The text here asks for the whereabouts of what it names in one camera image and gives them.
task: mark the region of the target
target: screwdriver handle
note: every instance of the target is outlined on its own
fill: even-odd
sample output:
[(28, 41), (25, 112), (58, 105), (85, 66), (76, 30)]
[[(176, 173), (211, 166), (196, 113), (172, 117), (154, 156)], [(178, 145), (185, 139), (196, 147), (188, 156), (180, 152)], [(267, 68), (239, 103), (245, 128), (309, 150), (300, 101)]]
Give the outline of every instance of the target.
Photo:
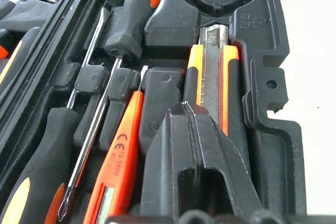
[(97, 218), (124, 214), (133, 193), (138, 162), (138, 134), (143, 93), (133, 93), (120, 122), (112, 145), (99, 171), (84, 223), (96, 223)]
[(44, 136), (7, 200), (2, 223), (57, 221), (70, 170), (72, 136), (79, 120), (74, 110), (50, 110)]
[(108, 38), (105, 51), (112, 57), (121, 55), (126, 60), (141, 57), (143, 31), (160, 0), (125, 0), (119, 24)]

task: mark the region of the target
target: black plastic tool case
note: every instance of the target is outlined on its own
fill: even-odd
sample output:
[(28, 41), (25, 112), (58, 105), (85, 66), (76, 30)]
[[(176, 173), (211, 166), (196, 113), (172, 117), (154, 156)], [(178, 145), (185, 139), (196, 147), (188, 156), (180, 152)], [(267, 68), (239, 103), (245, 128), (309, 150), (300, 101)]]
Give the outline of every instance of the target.
[[(105, 62), (110, 68), (113, 61), (105, 53), (104, 45), (118, 23), (123, 0), (62, 0), (32, 44), (29, 60), (15, 84), (2, 96), (0, 209), (43, 136), (48, 112), (51, 108), (66, 106), (104, 1), (113, 9), (94, 52), (93, 63)], [(267, 117), (268, 110), (281, 110), (288, 101), (284, 72), (279, 68), (289, 53), (280, 0), (162, 0), (146, 25), (141, 60), (123, 66), (134, 70), (140, 70), (143, 65), (186, 69), (199, 28), (212, 24), (229, 26), (230, 44), (239, 49), (240, 113), (245, 121), (249, 162), (245, 168), (253, 183), (252, 189), (266, 209), (255, 212), (251, 221), (296, 223), (298, 217), (281, 216), (306, 214), (300, 126)], [(87, 104), (88, 98), (80, 97), (75, 110), (83, 114)], [(74, 147), (73, 164), (78, 153), (79, 148)], [(104, 153), (94, 147), (73, 213), (66, 220), (69, 223), (82, 222), (103, 159)], [(139, 217), (144, 162), (138, 166), (130, 214), (115, 217), (111, 222), (177, 223), (179, 217), (175, 216)], [(180, 223), (244, 223), (234, 216), (223, 217), (233, 214), (232, 209), (225, 207), (211, 216), (187, 210), (180, 212), (179, 215), (184, 214)], [(305, 218), (297, 221), (304, 223)]]

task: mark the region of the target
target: white background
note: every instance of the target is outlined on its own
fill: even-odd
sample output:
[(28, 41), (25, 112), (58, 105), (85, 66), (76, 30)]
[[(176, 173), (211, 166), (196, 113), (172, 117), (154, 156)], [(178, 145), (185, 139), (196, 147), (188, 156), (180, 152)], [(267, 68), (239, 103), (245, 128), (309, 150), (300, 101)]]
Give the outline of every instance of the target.
[(308, 214), (336, 215), (336, 0), (281, 0), (289, 102), (269, 117), (301, 125)]

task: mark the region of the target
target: tool case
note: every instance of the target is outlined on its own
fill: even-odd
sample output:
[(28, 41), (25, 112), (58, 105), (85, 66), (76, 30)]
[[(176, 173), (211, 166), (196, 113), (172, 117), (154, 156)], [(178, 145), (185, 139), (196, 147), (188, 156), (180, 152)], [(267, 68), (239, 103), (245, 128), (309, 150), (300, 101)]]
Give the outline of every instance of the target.
[[(90, 61), (97, 68), (78, 83), (105, 1), (111, 15)], [(16, 29), (18, 37), (30, 33), (23, 41), (25, 60), (6, 77), (6, 86), (0, 86), (1, 210), (41, 142), (49, 111), (65, 107), (76, 86), (82, 92), (74, 110), (82, 119), (65, 154), (71, 158), (70, 166), (64, 167), (70, 176), (85, 135), (79, 129), (92, 117), (113, 65), (104, 47), (118, 26), (123, 2), (59, 0), (43, 21), (21, 21), (21, 30), (0, 21), (0, 29)], [(238, 95), (230, 98), (228, 134), (208, 110), (182, 98), (191, 48), (198, 44), (200, 29), (213, 25), (228, 27), (229, 44), (239, 52), (239, 79), (229, 83)], [(105, 122), (120, 120), (140, 83), (138, 72), (149, 66), (141, 81), (144, 104), (132, 199), (126, 215), (111, 216), (105, 223), (331, 221), (306, 216), (300, 126), (267, 116), (288, 101), (279, 68), (289, 53), (280, 0), (161, 0), (146, 23), (142, 46), (141, 59), (125, 62), (115, 72), (118, 78), (109, 95), (111, 112), (106, 112)], [(99, 80), (99, 85), (89, 86), (85, 77)], [(108, 130), (101, 129), (101, 134), (114, 136), (118, 125), (104, 127)], [(72, 211), (62, 223), (83, 223), (111, 144), (103, 139), (96, 137)], [(41, 212), (48, 209), (40, 207)], [(40, 223), (39, 213), (33, 215), (22, 222)]]

